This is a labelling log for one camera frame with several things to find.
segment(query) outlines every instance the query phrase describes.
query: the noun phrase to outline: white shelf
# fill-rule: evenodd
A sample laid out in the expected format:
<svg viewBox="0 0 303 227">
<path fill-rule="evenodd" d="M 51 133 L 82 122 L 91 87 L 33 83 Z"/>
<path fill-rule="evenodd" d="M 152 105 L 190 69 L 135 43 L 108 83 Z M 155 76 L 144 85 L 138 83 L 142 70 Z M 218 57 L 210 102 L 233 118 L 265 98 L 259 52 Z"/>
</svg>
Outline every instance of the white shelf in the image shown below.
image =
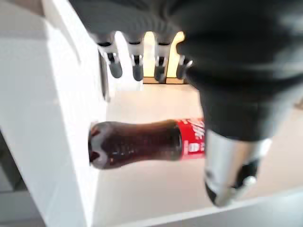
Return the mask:
<svg viewBox="0 0 303 227">
<path fill-rule="evenodd" d="M 144 85 L 138 96 L 116 94 L 109 120 L 152 122 L 199 116 L 197 93 L 186 85 Z M 303 188 L 303 111 L 294 109 L 274 137 L 258 184 L 241 201 L 217 209 L 204 187 L 204 161 L 145 161 L 101 171 L 95 227 L 143 227 L 221 212 Z"/>
</svg>

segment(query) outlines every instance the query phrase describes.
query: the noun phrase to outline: red label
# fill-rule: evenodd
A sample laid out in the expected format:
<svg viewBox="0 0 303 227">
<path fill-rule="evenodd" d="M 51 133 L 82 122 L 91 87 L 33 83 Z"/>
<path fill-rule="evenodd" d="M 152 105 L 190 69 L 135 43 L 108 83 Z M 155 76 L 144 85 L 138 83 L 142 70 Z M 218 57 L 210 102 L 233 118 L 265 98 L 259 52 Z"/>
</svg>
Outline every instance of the red label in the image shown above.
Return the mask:
<svg viewBox="0 0 303 227">
<path fill-rule="evenodd" d="M 182 158 L 203 158 L 205 128 L 202 118 L 177 120 L 182 137 Z"/>
</svg>

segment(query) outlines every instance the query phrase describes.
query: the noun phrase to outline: coca-cola bottle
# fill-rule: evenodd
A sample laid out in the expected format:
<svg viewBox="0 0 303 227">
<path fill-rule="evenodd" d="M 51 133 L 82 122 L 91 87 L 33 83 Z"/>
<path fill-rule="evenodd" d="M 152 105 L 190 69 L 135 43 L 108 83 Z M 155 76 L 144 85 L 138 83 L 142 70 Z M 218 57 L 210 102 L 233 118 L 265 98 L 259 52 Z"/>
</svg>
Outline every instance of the coca-cola bottle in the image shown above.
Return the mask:
<svg viewBox="0 0 303 227">
<path fill-rule="evenodd" d="M 198 119 L 166 120 L 149 124 L 103 122 L 89 134 L 89 161 L 111 169 L 143 160 L 204 157 L 204 122 Z"/>
</svg>

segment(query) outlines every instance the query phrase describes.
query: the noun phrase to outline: dark soda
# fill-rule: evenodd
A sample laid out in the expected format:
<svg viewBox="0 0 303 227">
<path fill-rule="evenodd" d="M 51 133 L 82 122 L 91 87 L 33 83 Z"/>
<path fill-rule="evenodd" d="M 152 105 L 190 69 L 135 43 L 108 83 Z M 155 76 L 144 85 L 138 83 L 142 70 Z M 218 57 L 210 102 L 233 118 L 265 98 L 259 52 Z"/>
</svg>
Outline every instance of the dark soda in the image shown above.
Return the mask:
<svg viewBox="0 0 303 227">
<path fill-rule="evenodd" d="M 177 161 L 204 157 L 201 118 L 149 124 L 102 122 L 89 133 L 89 161 L 98 169 L 143 160 Z"/>
</svg>

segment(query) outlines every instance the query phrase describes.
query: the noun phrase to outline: white surface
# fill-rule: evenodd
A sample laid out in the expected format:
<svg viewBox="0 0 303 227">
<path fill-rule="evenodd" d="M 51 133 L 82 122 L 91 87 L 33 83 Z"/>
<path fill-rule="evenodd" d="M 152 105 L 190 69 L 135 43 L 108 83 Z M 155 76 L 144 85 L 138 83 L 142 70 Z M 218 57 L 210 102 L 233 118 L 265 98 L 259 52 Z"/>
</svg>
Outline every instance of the white surface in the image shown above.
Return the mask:
<svg viewBox="0 0 303 227">
<path fill-rule="evenodd" d="M 141 93 L 117 93 L 107 119 L 152 122 L 201 114 L 198 94 L 186 85 L 144 85 Z M 102 171 L 94 226 L 151 226 L 231 210 L 303 187 L 303 111 L 294 109 L 274 137 L 258 183 L 241 201 L 217 209 L 204 188 L 203 160 L 146 161 Z"/>
<path fill-rule="evenodd" d="M 90 226 L 87 136 L 106 109 L 97 48 L 68 1 L 43 3 L 49 23 L 0 2 L 1 131 L 46 224 Z"/>
</svg>

